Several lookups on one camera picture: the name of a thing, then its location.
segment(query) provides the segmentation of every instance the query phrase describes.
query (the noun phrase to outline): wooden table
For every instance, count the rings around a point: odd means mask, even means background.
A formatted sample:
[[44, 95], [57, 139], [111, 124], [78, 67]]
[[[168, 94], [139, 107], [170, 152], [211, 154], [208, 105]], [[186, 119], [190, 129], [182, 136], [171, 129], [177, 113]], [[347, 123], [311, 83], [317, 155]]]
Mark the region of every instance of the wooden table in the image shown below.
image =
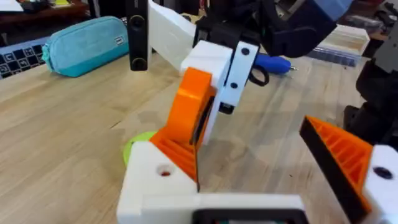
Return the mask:
[[[231, 116], [221, 114], [199, 152], [204, 192], [300, 194], [312, 224], [342, 223], [337, 199], [299, 136], [305, 114], [341, 125], [362, 99], [363, 66], [310, 58], [299, 71], [248, 83]], [[128, 57], [80, 78], [45, 65], [0, 80], [0, 223], [116, 223], [132, 136], [165, 124], [181, 78], [158, 55], [150, 72]]]

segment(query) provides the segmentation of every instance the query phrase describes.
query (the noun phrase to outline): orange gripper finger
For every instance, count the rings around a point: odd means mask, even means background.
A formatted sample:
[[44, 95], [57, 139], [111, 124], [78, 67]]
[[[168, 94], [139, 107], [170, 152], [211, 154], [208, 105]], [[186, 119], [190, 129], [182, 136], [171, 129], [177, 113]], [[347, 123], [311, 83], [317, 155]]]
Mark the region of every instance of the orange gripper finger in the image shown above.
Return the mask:
[[332, 187], [351, 223], [371, 211], [362, 190], [373, 146], [319, 119], [306, 116], [300, 130], [315, 160]]
[[150, 139], [196, 183], [197, 150], [201, 146], [215, 94], [210, 73], [188, 68], [166, 126]]

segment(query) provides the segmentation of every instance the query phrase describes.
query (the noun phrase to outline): teal pencil case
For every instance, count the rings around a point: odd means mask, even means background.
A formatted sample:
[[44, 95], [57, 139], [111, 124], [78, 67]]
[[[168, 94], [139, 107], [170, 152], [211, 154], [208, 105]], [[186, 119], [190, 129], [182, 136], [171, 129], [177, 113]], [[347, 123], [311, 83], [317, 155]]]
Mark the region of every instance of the teal pencil case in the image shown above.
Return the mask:
[[123, 21], [106, 16], [52, 34], [43, 46], [42, 58], [52, 72], [79, 77], [128, 52]]

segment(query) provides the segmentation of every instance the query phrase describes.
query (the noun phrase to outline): green object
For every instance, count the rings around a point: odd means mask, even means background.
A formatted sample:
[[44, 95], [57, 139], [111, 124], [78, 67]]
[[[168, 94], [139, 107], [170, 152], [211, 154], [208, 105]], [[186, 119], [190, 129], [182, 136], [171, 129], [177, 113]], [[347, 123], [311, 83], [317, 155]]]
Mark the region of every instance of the green object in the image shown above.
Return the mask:
[[156, 131], [149, 131], [146, 133], [139, 134], [127, 142], [127, 144], [124, 146], [124, 149], [123, 149], [123, 160], [124, 160], [124, 164], [126, 166], [129, 163], [131, 146], [136, 141], [149, 141], [151, 139], [151, 137], [154, 136], [155, 134], [156, 134]]

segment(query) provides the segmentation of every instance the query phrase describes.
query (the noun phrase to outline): screw hole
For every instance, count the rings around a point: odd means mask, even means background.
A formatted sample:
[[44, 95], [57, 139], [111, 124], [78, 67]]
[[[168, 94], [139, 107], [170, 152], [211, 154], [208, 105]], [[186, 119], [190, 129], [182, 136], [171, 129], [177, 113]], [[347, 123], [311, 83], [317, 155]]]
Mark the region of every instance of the screw hole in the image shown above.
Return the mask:
[[238, 84], [236, 84], [236, 83], [231, 83], [231, 88], [237, 88], [238, 87]]
[[242, 49], [242, 54], [243, 55], [248, 55], [250, 53], [250, 50], [249, 49], [247, 49], [247, 48], [243, 48]]
[[161, 177], [170, 177], [174, 173], [175, 167], [172, 165], [160, 165], [156, 168], [156, 172]]
[[163, 171], [160, 175], [161, 175], [162, 177], [168, 177], [170, 174], [171, 174], [170, 172]]
[[384, 168], [384, 167], [375, 167], [373, 168], [373, 171], [381, 178], [386, 179], [386, 180], [392, 180], [393, 176], [392, 173]]

